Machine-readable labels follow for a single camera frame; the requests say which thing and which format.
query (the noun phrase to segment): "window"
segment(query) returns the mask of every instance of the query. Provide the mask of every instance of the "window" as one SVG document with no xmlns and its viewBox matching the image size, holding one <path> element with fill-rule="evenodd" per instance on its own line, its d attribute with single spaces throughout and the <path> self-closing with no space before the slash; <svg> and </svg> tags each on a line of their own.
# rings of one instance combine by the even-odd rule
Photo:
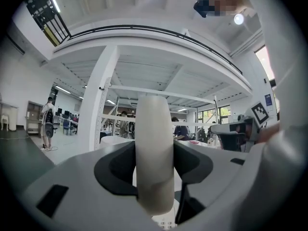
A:
<svg viewBox="0 0 308 231">
<path fill-rule="evenodd" d="M 218 113 L 219 113 L 219 119 L 220 119 L 220 124 L 227 124 L 229 123 L 229 116 L 231 116 L 231 108 L 230 105 L 228 106 L 224 106 L 224 107 L 220 107 L 218 109 Z"/>
<path fill-rule="evenodd" d="M 261 62 L 269 80 L 275 79 L 273 70 L 271 69 L 271 66 L 270 66 L 270 60 L 269 60 L 270 58 L 269 58 L 268 49 L 266 48 L 266 46 L 263 46 L 260 50 L 256 51 L 256 55 L 259 61 Z"/>
<path fill-rule="evenodd" d="M 216 121 L 216 116 L 212 116 L 214 113 L 215 109 L 198 112 L 198 123 L 212 123 Z"/>
</svg>

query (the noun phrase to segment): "gray floor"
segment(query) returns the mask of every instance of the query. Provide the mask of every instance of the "gray floor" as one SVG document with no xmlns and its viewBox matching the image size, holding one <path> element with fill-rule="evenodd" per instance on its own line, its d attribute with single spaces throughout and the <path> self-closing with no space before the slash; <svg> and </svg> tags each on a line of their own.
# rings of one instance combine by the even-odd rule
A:
<svg viewBox="0 0 308 231">
<path fill-rule="evenodd" d="M 26 137 L 23 128 L 14 132 L 0 130 L 0 165 L 15 193 L 22 192 L 54 167 L 54 163 Z"/>
<path fill-rule="evenodd" d="M 55 128 L 57 131 L 51 139 L 52 151 L 42 151 L 54 164 L 57 165 L 72 156 L 84 153 L 77 145 L 78 134 L 72 132 L 72 135 L 70 133 L 66 135 L 62 126 L 55 125 Z M 31 136 L 31 139 L 39 148 L 42 147 L 42 139 L 36 136 Z"/>
</svg>

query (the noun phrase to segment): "black slot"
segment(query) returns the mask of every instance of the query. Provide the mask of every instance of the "black slot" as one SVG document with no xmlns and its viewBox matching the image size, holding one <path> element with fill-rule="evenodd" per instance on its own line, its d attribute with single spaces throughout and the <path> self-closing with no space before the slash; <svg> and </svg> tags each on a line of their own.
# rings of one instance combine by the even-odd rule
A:
<svg viewBox="0 0 308 231">
<path fill-rule="evenodd" d="M 240 158 L 233 158 L 230 160 L 230 162 L 235 163 L 235 164 L 239 164 L 239 165 L 243 165 L 245 160 L 240 159 Z"/>
<path fill-rule="evenodd" d="M 52 218 L 54 212 L 65 196 L 68 187 L 53 185 L 46 195 L 37 204 L 37 208 L 43 212 L 46 216 Z"/>
</svg>

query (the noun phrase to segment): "table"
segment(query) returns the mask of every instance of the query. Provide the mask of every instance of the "table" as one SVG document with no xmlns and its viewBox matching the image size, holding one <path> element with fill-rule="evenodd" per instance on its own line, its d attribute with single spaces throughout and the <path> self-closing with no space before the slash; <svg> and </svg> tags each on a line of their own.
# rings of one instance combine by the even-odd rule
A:
<svg viewBox="0 0 308 231">
<path fill-rule="evenodd" d="M 58 115 L 55 115 L 55 117 L 59 118 L 60 120 L 68 120 L 69 121 L 69 127 L 71 126 L 71 123 L 78 125 L 78 122 L 76 122 L 76 121 L 65 119 L 65 118 L 58 116 Z"/>
<path fill-rule="evenodd" d="M 1 104 L 1 109 L 0 109 L 0 115 L 2 114 L 2 106 L 8 106 L 10 108 L 9 111 L 9 129 L 10 131 L 16 131 L 16 123 L 17 123 L 17 112 L 18 112 L 18 107 L 10 104 L 10 103 L 5 103 L 3 101 L 0 101 Z"/>
<path fill-rule="evenodd" d="M 178 141 L 178 142 L 180 142 L 181 144 L 186 145 L 186 146 L 190 146 L 190 145 L 194 144 L 194 143 L 190 143 L 190 141 Z M 208 145 L 207 143 L 203 143 L 203 142 L 200 142 L 200 141 L 194 141 L 194 142 L 199 142 L 198 144 L 195 144 L 195 145 L 204 146 L 204 147 L 212 148 L 212 149 L 220 149 L 220 145 L 211 146 L 211 145 Z"/>
</svg>

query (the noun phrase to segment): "wall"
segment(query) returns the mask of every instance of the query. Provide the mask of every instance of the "wall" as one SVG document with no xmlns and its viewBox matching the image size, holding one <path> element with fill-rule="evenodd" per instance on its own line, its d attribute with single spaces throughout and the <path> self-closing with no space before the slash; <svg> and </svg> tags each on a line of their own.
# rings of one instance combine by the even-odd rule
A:
<svg viewBox="0 0 308 231">
<path fill-rule="evenodd" d="M 268 125 L 277 122 L 277 110 L 274 100 L 273 91 L 270 86 L 270 81 L 266 75 L 266 72 L 257 58 L 256 54 L 252 51 L 245 51 L 234 59 L 236 65 L 242 70 L 243 76 L 249 81 L 252 89 L 252 98 L 240 99 L 234 101 L 231 105 L 232 114 L 242 114 L 249 106 L 261 102 L 265 108 L 267 108 L 265 103 L 265 95 L 270 94 L 273 107 L 272 111 L 268 111 L 271 120 Z"/>
<path fill-rule="evenodd" d="M 56 111 L 58 111 L 58 108 L 61 108 L 62 114 L 64 114 L 65 110 L 68 110 L 73 114 L 79 114 L 79 111 L 75 111 L 75 104 L 81 106 L 82 101 L 72 97 L 70 94 L 65 94 L 61 90 L 58 91 L 56 102 L 54 104 Z"/>
<path fill-rule="evenodd" d="M 50 60 L 54 46 L 33 20 L 24 2 L 15 11 L 12 21 L 22 35 L 35 48 L 36 53 L 40 54 L 45 60 Z"/>
<path fill-rule="evenodd" d="M 181 120 L 187 120 L 187 115 L 186 114 L 179 114 L 179 113 L 170 113 L 171 117 L 176 117 L 177 119 Z"/>
<path fill-rule="evenodd" d="M 55 76 L 40 68 L 40 62 L 26 50 L 22 55 L 4 38 L 0 45 L 0 93 L 2 101 L 18 106 L 17 125 L 26 127 L 28 101 L 44 105 Z"/>
</svg>

